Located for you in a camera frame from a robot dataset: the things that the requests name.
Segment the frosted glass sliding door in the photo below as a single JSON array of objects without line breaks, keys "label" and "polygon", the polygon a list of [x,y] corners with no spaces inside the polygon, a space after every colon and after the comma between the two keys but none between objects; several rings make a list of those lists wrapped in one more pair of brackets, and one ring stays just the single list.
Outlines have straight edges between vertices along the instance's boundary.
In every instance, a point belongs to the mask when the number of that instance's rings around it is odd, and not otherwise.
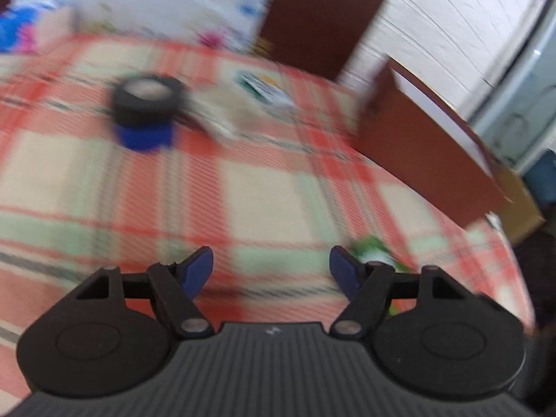
[{"label": "frosted glass sliding door", "polygon": [[495,158],[520,174],[555,144],[554,2],[470,122]]}]

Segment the large cardboard box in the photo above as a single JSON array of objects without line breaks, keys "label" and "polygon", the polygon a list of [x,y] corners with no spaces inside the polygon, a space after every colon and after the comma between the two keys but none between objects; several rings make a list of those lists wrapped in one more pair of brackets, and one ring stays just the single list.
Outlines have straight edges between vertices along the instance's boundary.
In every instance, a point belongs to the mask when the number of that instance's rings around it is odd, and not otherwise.
[{"label": "large cardboard box", "polygon": [[501,190],[507,201],[499,209],[501,228],[512,246],[517,246],[546,220],[521,177],[508,167],[500,167],[496,172]]}]

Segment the cotton swab bag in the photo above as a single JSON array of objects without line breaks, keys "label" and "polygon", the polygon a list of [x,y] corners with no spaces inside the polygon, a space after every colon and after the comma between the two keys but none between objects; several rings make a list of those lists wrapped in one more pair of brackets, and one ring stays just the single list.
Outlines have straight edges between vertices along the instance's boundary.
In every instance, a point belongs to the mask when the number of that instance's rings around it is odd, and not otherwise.
[{"label": "cotton swab bag", "polygon": [[233,84],[193,89],[184,98],[185,115],[217,142],[238,139],[270,120],[265,106]]}]

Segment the blue chair back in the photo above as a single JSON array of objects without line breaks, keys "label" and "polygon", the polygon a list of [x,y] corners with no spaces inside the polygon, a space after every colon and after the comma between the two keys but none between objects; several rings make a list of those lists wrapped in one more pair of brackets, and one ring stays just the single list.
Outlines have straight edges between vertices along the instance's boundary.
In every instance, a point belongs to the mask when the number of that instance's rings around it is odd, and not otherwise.
[{"label": "blue chair back", "polygon": [[547,150],[530,167],[523,180],[541,210],[554,206],[556,199],[556,154]]}]

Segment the black tape roll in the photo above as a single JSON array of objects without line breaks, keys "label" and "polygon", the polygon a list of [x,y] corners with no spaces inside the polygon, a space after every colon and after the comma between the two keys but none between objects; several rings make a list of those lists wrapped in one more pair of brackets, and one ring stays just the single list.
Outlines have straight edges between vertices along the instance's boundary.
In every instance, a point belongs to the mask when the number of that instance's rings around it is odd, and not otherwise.
[{"label": "black tape roll", "polygon": [[141,74],[115,84],[109,97],[110,114],[116,125],[142,128],[171,122],[182,110],[187,88],[177,78]]}]

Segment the blue patterned bag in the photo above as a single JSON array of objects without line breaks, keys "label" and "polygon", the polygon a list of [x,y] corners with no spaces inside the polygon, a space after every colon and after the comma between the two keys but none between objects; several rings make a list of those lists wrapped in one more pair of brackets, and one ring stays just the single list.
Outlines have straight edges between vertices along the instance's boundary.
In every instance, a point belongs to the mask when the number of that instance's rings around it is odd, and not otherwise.
[{"label": "blue patterned bag", "polygon": [[59,0],[12,5],[1,14],[1,53],[42,53],[74,35],[76,19],[76,7]]}]

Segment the red plaid bedsheet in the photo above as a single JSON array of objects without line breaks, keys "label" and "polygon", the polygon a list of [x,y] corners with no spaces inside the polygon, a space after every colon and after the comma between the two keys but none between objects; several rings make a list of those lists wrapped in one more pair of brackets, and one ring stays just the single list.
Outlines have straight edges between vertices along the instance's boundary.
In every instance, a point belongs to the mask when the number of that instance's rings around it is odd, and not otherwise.
[{"label": "red plaid bedsheet", "polygon": [[[172,147],[116,141],[117,79],[163,73],[191,87],[251,72],[295,111],[221,144],[178,125]],[[320,321],[345,304],[328,254],[374,235],[405,266],[443,267],[533,328],[514,254],[492,221],[461,229],[354,151],[348,89],[258,58],[169,41],[78,36],[41,56],[1,59],[1,407],[28,388],[20,334],[98,267],[138,272],[215,254],[199,307],[214,322]]]}]

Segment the dark brown wooden board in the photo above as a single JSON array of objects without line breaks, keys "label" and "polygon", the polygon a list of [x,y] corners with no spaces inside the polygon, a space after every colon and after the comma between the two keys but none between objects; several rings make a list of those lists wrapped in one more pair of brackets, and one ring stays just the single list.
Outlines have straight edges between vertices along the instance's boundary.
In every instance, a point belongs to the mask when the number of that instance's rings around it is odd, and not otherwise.
[{"label": "dark brown wooden board", "polygon": [[253,53],[335,80],[384,0],[271,0]]}]

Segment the blue tape roll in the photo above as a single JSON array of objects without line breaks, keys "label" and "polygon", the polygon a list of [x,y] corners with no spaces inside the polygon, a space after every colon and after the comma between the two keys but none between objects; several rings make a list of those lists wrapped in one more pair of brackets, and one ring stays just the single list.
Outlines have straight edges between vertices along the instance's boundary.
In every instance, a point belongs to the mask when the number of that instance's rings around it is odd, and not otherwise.
[{"label": "blue tape roll", "polygon": [[119,143],[134,152],[144,153],[172,146],[173,125],[171,122],[142,127],[113,124],[113,128]]}]

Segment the green packet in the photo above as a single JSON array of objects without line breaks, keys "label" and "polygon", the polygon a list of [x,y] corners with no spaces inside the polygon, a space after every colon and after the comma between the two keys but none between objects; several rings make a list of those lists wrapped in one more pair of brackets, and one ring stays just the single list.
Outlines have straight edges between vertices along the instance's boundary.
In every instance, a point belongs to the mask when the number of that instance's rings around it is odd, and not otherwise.
[{"label": "green packet", "polygon": [[352,240],[348,252],[361,264],[383,263],[393,267],[397,273],[412,273],[412,269],[401,263],[383,240],[375,235]]}]

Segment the red storage box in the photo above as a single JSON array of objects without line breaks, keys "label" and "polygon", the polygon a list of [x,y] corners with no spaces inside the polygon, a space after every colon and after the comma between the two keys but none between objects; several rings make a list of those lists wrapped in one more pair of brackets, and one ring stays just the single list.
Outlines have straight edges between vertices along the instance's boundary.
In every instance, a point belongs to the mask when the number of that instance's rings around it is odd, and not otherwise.
[{"label": "red storage box", "polygon": [[462,228],[509,201],[479,137],[391,57],[362,96],[352,146]]}]

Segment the small medicine packet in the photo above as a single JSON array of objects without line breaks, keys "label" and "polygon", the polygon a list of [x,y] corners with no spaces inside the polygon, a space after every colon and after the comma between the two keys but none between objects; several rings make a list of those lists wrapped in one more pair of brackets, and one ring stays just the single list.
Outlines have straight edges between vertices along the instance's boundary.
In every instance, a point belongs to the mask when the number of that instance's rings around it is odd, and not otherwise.
[{"label": "small medicine packet", "polygon": [[235,81],[237,85],[246,89],[255,99],[267,107],[283,110],[295,108],[291,97],[279,86],[267,80],[265,76],[239,72]]}]

